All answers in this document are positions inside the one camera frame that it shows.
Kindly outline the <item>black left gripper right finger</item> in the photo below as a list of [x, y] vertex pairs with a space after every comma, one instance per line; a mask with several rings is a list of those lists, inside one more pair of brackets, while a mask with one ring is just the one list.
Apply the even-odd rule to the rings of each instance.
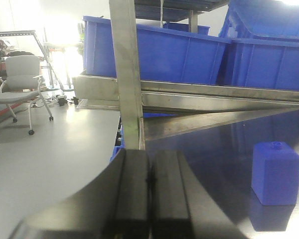
[[246, 238], [200, 184], [181, 152], [157, 152], [151, 175], [153, 238]]

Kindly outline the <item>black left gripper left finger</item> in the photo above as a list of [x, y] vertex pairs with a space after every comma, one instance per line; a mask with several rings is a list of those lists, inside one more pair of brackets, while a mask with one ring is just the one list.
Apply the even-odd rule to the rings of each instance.
[[24, 218], [11, 239], [147, 239], [148, 157], [121, 149], [88, 185], [67, 199]]

